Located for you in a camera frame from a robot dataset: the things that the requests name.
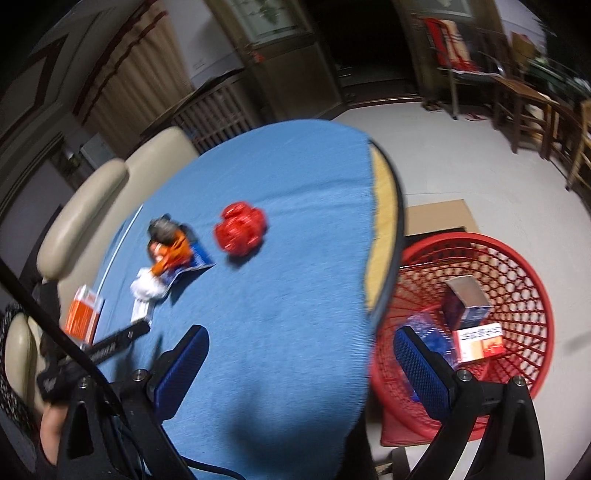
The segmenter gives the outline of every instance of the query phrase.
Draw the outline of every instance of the human hand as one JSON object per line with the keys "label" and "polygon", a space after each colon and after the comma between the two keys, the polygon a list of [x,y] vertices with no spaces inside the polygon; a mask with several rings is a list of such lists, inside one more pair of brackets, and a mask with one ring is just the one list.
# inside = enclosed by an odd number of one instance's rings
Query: human hand
{"label": "human hand", "polygon": [[45,457],[52,464],[57,464],[57,453],[60,450],[61,430],[68,413],[67,404],[48,405],[43,410],[41,419],[41,448]]}

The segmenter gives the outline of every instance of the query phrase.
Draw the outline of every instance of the white and orange box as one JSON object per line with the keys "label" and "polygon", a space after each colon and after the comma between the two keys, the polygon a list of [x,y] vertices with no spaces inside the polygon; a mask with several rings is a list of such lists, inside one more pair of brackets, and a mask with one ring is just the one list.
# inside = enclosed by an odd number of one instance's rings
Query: white and orange box
{"label": "white and orange box", "polygon": [[505,353],[503,327],[500,323],[454,330],[453,343],[460,364]]}
{"label": "white and orange box", "polygon": [[92,345],[96,325],[105,300],[90,289],[88,285],[78,288],[70,305],[64,331],[77,340]]}

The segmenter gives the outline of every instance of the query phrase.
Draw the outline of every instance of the laundry basket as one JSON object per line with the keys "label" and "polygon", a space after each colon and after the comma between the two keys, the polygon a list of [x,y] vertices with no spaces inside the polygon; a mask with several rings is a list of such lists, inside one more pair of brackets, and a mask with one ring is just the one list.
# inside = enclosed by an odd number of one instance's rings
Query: laundry basket
{"label": "laundry basket", "polygon": [[[428,312],[442,330],[441,301],[445,281],[459,275],[473,275],[492,304],[485,322],[503,327],[506,354],[484,359],[462,368],[479,380],[506,383],[522,375],[535,397],[552,357],[554,325],[548,294],[533,268],[513,249],[476,233],[443,233],[407,248],[386,318],[378,331],[371,365],[372,387],[390,417],[397,422],[400,439],[430,442],[441,424],[429,418],[423,406],[411,399],[411,390],[394,356],[394,332],[407,318]],[[476,422],[470,439],[481,438],[486,417]],[[390,439],[393,444],[404,441]]]}

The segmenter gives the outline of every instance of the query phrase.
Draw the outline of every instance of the blue tablecloth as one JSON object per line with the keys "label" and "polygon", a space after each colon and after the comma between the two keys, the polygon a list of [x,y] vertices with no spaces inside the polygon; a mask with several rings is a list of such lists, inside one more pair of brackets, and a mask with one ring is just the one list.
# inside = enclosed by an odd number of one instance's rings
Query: blue tablecloth
{"label": "blue tablecloth", "polygon": [[[150,265],[150,219],[169,213],[188,223],[217,262],[175,286],[156,307],[151,333],[101,366],[122,378],[149,368],[190,325],[208,329],[203,368],[164,423],[182,455],[249,480],[336,475],[365,404],[373,342],[363,283],[375,207],[368,144],[364,133],[331,122],[259,128],[189,164],[129,228],[102,287],[98,339],[129,325],[129,285]],[[242,265],[228,261],[212,233],[238,200],[263,208],[269,223],[261,250]]]}

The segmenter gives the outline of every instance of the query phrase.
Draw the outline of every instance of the beige curtain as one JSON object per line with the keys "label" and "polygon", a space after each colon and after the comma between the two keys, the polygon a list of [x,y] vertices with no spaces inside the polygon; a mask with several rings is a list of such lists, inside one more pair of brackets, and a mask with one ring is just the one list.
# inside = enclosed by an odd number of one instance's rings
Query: beige curtain
{"label": "beige curtain", "polygon": [[140,133],[193,90],[168,13],[160,0],[143,5],[96,72],[78,117],[122,158]]}

